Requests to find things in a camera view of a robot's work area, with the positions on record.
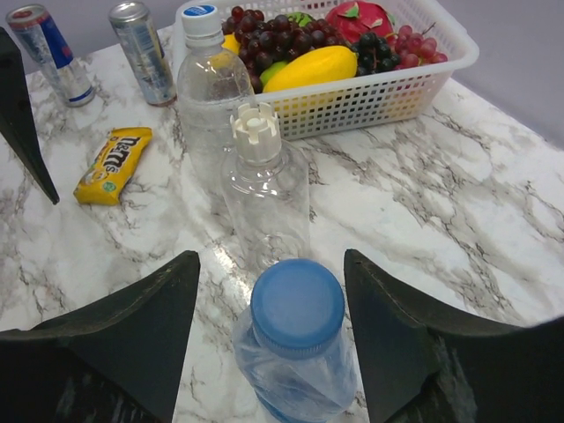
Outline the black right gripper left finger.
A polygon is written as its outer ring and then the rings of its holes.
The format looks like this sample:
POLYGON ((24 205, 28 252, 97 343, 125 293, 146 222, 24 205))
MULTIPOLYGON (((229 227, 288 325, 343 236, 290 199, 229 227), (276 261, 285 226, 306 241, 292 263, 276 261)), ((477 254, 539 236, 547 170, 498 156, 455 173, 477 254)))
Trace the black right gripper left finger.
POLYGON ((199 256, 30 330, 1 334, 3 422, 169 422, 197 298, 199 256))

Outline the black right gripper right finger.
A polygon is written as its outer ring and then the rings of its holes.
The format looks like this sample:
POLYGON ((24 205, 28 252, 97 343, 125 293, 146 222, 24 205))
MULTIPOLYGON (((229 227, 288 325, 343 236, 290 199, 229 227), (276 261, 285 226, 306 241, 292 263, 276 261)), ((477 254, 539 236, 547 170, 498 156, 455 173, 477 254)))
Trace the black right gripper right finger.
POLYGON ((344 256, 373 422, 560 422, 563 321, 517 327, 472 315, 344 256))

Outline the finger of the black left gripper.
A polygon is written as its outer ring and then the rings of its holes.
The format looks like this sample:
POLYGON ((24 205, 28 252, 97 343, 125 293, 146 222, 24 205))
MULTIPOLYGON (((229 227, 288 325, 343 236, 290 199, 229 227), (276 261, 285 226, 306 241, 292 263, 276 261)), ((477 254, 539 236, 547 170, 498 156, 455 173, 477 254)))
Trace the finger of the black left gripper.
POLYGON ((52 204, 60 197, 41 156, 21 53, 1 28, 1 134, 52 204))

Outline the blue label water bottle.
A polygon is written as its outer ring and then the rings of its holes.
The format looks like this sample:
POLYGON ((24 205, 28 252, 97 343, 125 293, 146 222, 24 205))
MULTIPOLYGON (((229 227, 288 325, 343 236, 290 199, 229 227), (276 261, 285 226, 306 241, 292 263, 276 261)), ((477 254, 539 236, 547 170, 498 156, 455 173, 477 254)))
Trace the blue label water bottle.
POLYGON ((313 358, 279 358, 259 344, 246 308, 234 324, 238 368, 259 402, 280 422, 327 422, 352 404, 357 390, 351 341, 341 332, 313 358))

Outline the small clear plastic bottle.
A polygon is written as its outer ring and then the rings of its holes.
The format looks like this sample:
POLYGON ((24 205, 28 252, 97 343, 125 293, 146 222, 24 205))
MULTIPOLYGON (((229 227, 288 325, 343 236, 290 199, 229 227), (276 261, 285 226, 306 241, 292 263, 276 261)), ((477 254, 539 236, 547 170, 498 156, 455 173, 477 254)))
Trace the small clear plastic bottle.
POLYGON ((188 49, 177 77, 185 149, 204 193, 222 201, 221 165, 234 146, 230 117, 255 94, 248 70, 224 48, 221 28, 185 36, 188 49))

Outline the white blue bottle cap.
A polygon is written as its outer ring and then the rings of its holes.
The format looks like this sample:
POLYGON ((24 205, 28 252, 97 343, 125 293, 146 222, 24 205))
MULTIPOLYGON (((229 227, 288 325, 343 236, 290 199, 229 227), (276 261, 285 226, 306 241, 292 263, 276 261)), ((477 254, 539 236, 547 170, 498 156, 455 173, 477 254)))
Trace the white blue bottle cap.
POLYGON ((218 9, 210 4, 198 4, 185 7, 181 12, 184 33, 189 38, 212 36, 222 31, 218 9))

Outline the tall clear plastic bottle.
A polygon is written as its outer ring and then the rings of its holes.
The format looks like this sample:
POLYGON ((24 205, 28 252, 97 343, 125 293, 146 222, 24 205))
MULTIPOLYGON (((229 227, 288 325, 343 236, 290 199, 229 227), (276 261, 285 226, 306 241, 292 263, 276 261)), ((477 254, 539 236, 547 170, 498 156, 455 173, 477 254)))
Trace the tall clear plastic bottle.
POLYGON ((284 142, 263 164, 236 150, 220 174, 226 206, 247 268, 260 274, 273 264, 310 255, 308 161, 284 142))

